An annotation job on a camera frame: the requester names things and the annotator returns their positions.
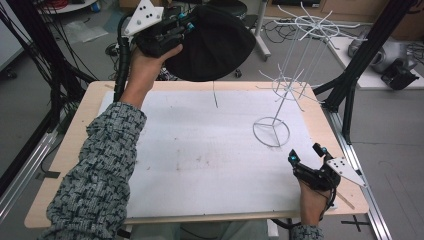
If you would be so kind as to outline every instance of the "black and white patterned shirt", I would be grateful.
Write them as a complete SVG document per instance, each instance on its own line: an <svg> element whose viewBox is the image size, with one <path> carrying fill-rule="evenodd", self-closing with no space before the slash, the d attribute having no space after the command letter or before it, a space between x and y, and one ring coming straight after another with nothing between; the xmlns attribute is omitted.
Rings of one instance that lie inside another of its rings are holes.
<svg viewBox="0 0 424 240"><path fill-rule="evenodd" d="M115 239L127 212L128 181L146 116L112 103L87 127L78 164L64 177L47 209L52 225L39 239ZM323 239L320 228L299 226L294 239Z"/></svg>

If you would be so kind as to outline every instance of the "white mat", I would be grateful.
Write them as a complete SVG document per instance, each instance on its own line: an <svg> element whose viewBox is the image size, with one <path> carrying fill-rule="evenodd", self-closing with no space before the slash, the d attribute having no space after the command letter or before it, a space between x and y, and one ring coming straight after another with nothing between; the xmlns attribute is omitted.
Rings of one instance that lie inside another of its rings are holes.
<svg viewBox="0 0 424 240"><path fill-rule="evenodd" d="M335 37L331 40L337 48L340 48L339 50L336 50L329 44L331 51L337 57L340 64L346 68L351 60L347 51L352 39L347 37ZM424 78L413 69L411 70L411 73L415 74L419 77L419 79L412 82L405 89L424 89ZM359 78L358 87L363 90L391 90L391 88L388 87L383 80L381 80L381 74L376 73L371 67L368 67Z"/></svg>
<svg viewBox="0 0 424 240"><path fill-rule="evenodd" d="M270 148L252 125L274 117L280 102L271 91L152 91L142 110L147 124L137 144L130 180L129 218L293 211L299 186L288 163L295 149L302 163L319 168L318 156L294 101L279 118L290 141ZM112 102L109 92L99 112Z"/></svg>

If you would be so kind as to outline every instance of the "gray floor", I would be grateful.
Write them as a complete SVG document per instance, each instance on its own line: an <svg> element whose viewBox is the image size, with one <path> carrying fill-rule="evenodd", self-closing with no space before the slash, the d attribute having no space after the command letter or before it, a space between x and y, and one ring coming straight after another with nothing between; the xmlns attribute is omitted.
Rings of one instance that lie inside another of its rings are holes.
<svg viewBox="0 0 424 240"><path fill-rule="evenodd" d="M86 23L89 27L110 28L117 16L119 14L111 7L97 14L89 10L63 14L61 19L64 24L89 19ZM275 44L266 37L264 40L272 52L268 61L264 62L255 49L240 66L242 78L237 79L231 74L226 80L266 81L259 70L276 76L277 65L284 61L290 41ZM95 41L75 43L72 47L99 79L107 80L114 71L104 50L113 42L116 42L116 34L111 32ZM4 74L0 77L0 173L14 159L49 109L49 88L31 60L23 54L11 66L18 78L7 79ZM342 70L330 51L326 51L311 84L328 82ZM423 66L416 70L424 74ZM424 235L423 104L423 90L358 89L356 92L351 128L353 146L393 239L422 239L420 236ZM41 181L36 179L29 183L0 225L2 239L34 239L40 233L40 229L27 229L23 224L40 184ZM367 222L364 215L356 217L359 222ZM353 220L353 216L327 217L321 226L327 239L374 239L367 225L361 225L358 230L355 225L342 224L342 221ZM280 234L280 239L287 239L286 231L281 230Z"/></svg>

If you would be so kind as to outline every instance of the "black hat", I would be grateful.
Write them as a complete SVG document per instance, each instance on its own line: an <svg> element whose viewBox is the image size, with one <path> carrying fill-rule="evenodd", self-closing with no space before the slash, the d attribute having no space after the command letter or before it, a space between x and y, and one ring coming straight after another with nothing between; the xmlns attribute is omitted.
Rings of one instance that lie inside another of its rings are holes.
<svg viewBox="0 0 424 240"><path fill-rule="evenodd" d="M205 82L222 78L238 68L256 44L243 22L216 7L197 6L194 30L183 40L183 50L165 61L166 69L187 81Z"/></svg>

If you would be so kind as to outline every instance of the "wooden table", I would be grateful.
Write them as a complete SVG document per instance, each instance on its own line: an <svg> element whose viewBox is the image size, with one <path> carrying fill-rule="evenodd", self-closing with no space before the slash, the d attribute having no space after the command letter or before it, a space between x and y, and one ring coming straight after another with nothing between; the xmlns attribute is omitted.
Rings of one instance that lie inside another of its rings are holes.
<svg viewBox="0 0 424 240"><path fill-rule="evenodd" d="M212 90L258 90L259 88L270 88L270 82L212 82L191 83L185 81L175 82L156 82L153 90L161 91L204 91ZM101 81L91 83L84 99L82 100L78 111L63 139L55 159L50 167L50 171L60 172L57 179L45 179L31 209L25 219L25 225L28 228L43 228L50 225L50 221L46 218L46 209L53 199L62 178L65 174L78 162L78 154L80 148L87 137L85 132L86 126L97 116L101 106L103 96L107 91L113 90L114 83L111 81ZM314 98L312 90L306 88L306 95ZM329 126L320 105L317 102L307 98L301 98L299 101L306 127L309 131L313 142L319 142L322 146L327 147L333 156L343 156L343 152ZM364 198L361 189L350 181L342 179L338 187L337 209L327 211L326 215L351 215L364 214L368 211L368 204ZM270 219L270 218L286 218L296 217L297 212L268 212L255 214L228 214L228 215L209 215L209 216L189 216L182 218L158 218L149 219L149 222L167 222L167 221L216 221L216 220L241 220L241 219ZM127 219L126 223L134 224L137 221Z"/></svg>

